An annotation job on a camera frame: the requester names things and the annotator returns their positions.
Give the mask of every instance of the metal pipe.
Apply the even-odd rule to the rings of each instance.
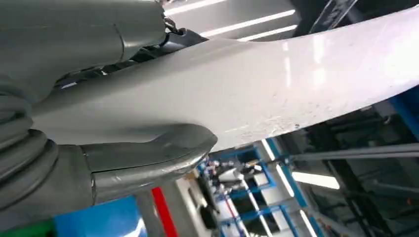
[[[372,182],[372,184],[374,186],[381,187],[381,188],[393,189],[393,190],[398,190],[398,191],[405,191],[405,192],[409,192],[409,193],[419,194],[419,189],[418,188],[404,187],[404,186],[393,185],[393,184],[383,184],[383,183],[380,183],[377,180],[374,180]]]
[[[304,211],[306,211],[308,214],[312,215],[314,218],[316,218],[317,220],[320,220],[321,222],[323,222],[325,225],[330,226],[333,230],[335,230],[336,232],[338,232],[341,235],[346,235],[348,237],[359,237],[362,236],[359,233],[356,233],[352,230],[350,230],[349,228],[347,228],[346,226],[330,219],[329,217],[309,208],[309,207],[305,207],[303,208]]]
[[[349,159],[349,158],[404,158],[419,156],[419,144],[405,144],[395,146],[382,146],[361,149],[343,150],[337,152],[307,153],[292,155],[295,160],[324,160],[324,159]]]

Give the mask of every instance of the ceiling light fixture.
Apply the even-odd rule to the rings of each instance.
[[[222,34],[222,33],[228,32],[228,31],[233,31],[233,30],[237,30],[237,29],[244,28],[244,27],[247,27],[247,26],[252,26],[252,25],[259,24],[259,23],[275,20],[275,19],[278,19],[278,18],[281,18],[281,17],[290,16],[294,13],[295,13],[295,10],[284,11],[284,12],[280,12],[280,13],[277,13],[277,14],[257,18],[257,19],[254,19],[254,20],[245,21],[245,22],[237,23],[237,24],[234,24],[234,25],[226,26],[226,27],[221,27],[221,28],[218,28],[218,29],[215,29],[215,30],[205,31],[205,32],[200,33],[200,35],[202,37],[211,37],[211,36],[219,35],[219,34]]]
[[[255,39],[258,39],[258,38],[263,38],[263,37],[266,37],[266,36],[271,36],[271,35],[279,34],[279,33],[286,32],[286,31],[292,31],[292,30],[295,30],[295,28],[297,28],[297,25],[287,26],[287,27],[276,29],[276,30],[263,32],[263,33],[260,33],[260,34],[257,34],[257,35],[247,36],[247,37],[238,39],[238,41],[255,40]]]
[[[293,172],[293,178],[298,182],[303,182],[307,184],[322,186],[331,189],[340,188],[336,178],[332,176]]]
[[[265,148],[266,152],[268,153],[268,156],[271,160],[275,159],[275,156],[268,144],[268,142],[266,141],[266,139],[262,140],[262,145]],[[290,196],[294,197],[294,190],[291,188],[290,183],[288,182],[287,178],[285,177],[284,172],[282,171],[281,167],[279,165],[276,165],[276,171],[279,174],[279,177],[282,180],[282,183],[284,184],[285,188],[287,189],[288,193],[290,194]]]
[[[307,215],[305,214],[305,212],[303,210],[300,210],[300,215],[305,223],[305,225],[307,226],[308,231],[310,232],[312,237],[317,237],[316,232],[314,232],[313,227],[311,226],[310,221],[307,218]]]
[[[179,7],[170,8],[165,11],[165,16],[172,16],[174,14],[194,10],[194,9],[201,8],[204,6],[216,4],[222,1],[227,1],[227,0],[203,0],[196,3],[191,3],[191,4],[179,6]]]

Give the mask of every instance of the white sheet metal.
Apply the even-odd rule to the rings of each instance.
[[[173,123],[219,138],[214,151],[291,132],[419,83],[419,9],[275,42],[210,40],[35,107],[59,143],[144,141]]]

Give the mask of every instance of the blue metal beam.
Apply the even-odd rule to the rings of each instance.
[[[266,139],[266,141],[269,144],[269,147],[272,150],[272,153],[274,154],[274,156],[276,158],[280,157],[281,154],[279,153],[278,149],[275,146],[275,141],[273,140],[273,138],[268,138]],[[300,188],[298,187],[297,183],[295,182],[293,176],[291,175],[290,170],[288,169],[288,167],[286,166],[281,166],[281,169],[283,171],[283,173],[285,174],[286,179],[288,180],[292,190],[294,191],[294,197],[297,200],[298,204],[300,205],[301,208],[307,207],[307,202],[304,199],[302,192],[300,190]],[[323,232],[320,229],[320,226],[317,224],[316,220],[314,219],[314,217],[309,217],[308,220],[310,221],[311,226],[313,227],[314,231],[316,232],[318,237],[323,237]]]

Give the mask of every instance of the blue steel frame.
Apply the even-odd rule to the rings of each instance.
[[[211,160],[215,160],[215,159],[220,160],[220,159],[240,155],[240,154],[243,154],[243,153],[246,153],[246,152],[254,152],[256,154],[256,158],[260,161],[260,166],[262,166],[262,171],[265,174],[266,178],[268,179],[268,183],[264,184],[264,185],[260,185],[256,188],[251,188],[251,189],[248,189],[248,190],[243,190],[243,191],[240,191],[240,192],[236,192],[236,193],[231,194],[231,195],[226,195],[226,196],[225,195],[218,195],[218,196],[215,197],[216,201],[223,201],[227,197],[229,197],[230,199],[240,198],[240,197],[247,196],[249,193],[252,193],[252,194],[258,193],[261,190],[269,189],[269,188],[272,188],[272,187],[276,186],[276,183],[275,183],[274,179],[272,178],[272,175],[269,173],[265,163],[262,161],[262,159],[260,157],[260,154],[259,154],[258,150],[254,146],[252,146],[251,148],[238,150],[238,151],[234,151],[234,152],[231,152],[231,153],[222,154],[220,156],[214,156],[214,157],[211,158]]]
[[[276,158],[281,157],[281,154],[279,153],[278,149],[275,146],[275,141],[273,140],[273,138],[268,138],[268,139],[266,139],[266,141],[268,142],[269,147],[271,148],[272,153],[274,154],[274,156]],[[298,188],[298,185],[295,182],[293,176],[291,175],[291,172],[288,169],[288,167],[281,166],[281,169],[282,169],[283,173],[285,174],[285,177],[287,178],[292,190],[294,191],[294,197],[297,200],[298,204],[301,207],[307,207],[308,206],[307,202],[304,199],[304,197],[301,193],[301,190]],[[312,216],[309,216],[308,220],[310,221],[310,224],[313,227],[314,232],[316,232],[316,235],[318,237],[323,237],[324,236],[323,232],[322,232],[320,226],[317,224],[316,219]]]
[[[228,157],[231,157],[231,156],[236,156],[236,155],[240,155],[240,154],[243,154],[243,153],[246,153],[246,152],[251,152],[251,151],[255,152],[256,157],[259,160],[259,164],[260,164],[260,166],[262,166],[262,170],[265,173],[265,176],[268,180],[268,183],[265,184],[265,185],[258,186],[256,188],[251,188],[251,189],[244,190],[244,191],[241,191],[241,192],[238,192],[238,193],[234,193],[234,194],[229,195],[229,196],[218,195],[216,197],[217,201],[223,201],[223,200],[227,199],[227,197],[229,197],[231,199],[234,199],[234,198],[247,196],[249,193],[257,193],[257,192],[260,192],[261,190],[269,189],[269,188],[272,188],[272,187],[276,186],[276,183],[275,183],[272,175],[268,171],[268,168],[267,168],[265,162],[263,162],[263,160],[261,158],[261,155],[260,155],[259,151],[257,150],[257,148],[255,146],[252,146],[251,148],[248,148],[248,149],[243,149],[243,150],[223,154],[221,156],[212,157],[211,160],[228,158]],[[199,166],[199,171],[202,172],[203,170],[204,170],[203,167]],[[266,215],[266,214],[272,213],[274,211],[281,211],[282,214],[284,215],[284,218],[285,218],[286,222],[288,223],[288,226],[290,227],[291,232],[293,233],[293,235],[295,237],[298,237],[297,230],[296,230],[294,224],[292,223],[290,215],[287,213],[286,208],[287,207],[284,206],[284,205],[269,206],[269,207],[264,208],[264,209],[259,210],[259,211],[247,212],[247,213],[244,213],[244,214],[242,214],[238,217],[232,217],[232,218],[223,220],[220,223],[221,223],[221,225],[227,225],[227,224],[230,224],[230,223],[234,223],[238,226],[238,221],[240,221],[240,220],[241,221],[252,220],[252,219],[257,218],[260,215]]]

